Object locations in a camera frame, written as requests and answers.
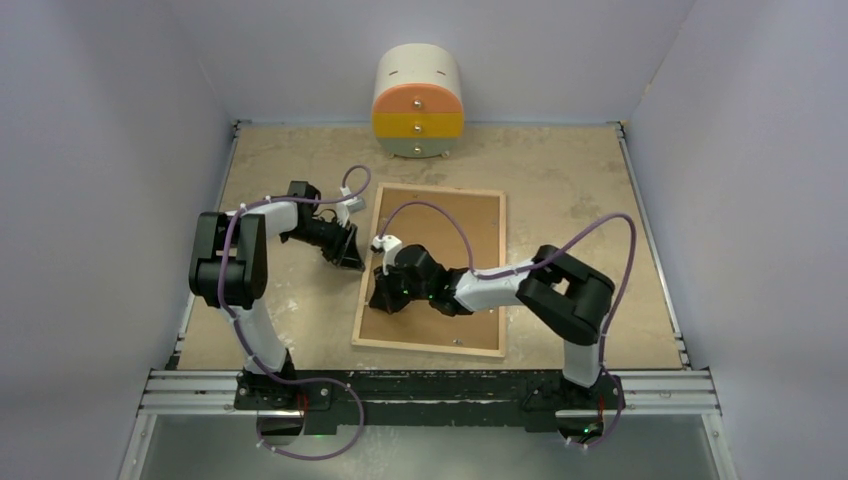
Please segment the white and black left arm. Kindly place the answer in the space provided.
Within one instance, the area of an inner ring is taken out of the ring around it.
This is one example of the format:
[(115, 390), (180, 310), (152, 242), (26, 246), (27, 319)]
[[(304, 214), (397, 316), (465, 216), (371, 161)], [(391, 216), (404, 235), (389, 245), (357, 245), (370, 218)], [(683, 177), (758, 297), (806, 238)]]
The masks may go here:
[(278, 339), (264, 300), (268, 242), (276, 237), (318, 248), (333, 266), (361, 271), (352, 214), (365, 207), (359, 193), (341, 186), (341, 197), (327, 200), (306, 181), (293, 181), (284, 196), (267, 196), (229, 212), (204, 212), (197, 221), (189, 267), (191, 292), (228, 321), (245, 356), (246, 390), (259, 387), (272, 408), (297, 399), (289, 350)]

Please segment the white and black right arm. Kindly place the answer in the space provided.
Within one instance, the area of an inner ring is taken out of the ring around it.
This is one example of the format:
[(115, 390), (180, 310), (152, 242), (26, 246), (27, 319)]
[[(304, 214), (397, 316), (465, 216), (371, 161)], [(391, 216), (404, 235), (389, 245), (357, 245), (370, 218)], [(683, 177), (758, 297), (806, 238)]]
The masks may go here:
[(518, 264), (477, 271), (446, 268), (424, 246), (393, 236), (374, 239), (370, 248), (381, 259), (370, 308), (395, 314), (425, 301), (453, 317), (524, 306), (563, 341), (564, 399), (584, 407), (599, 396), (603, 337), (620, 302), (605, 274), (552, 245)]

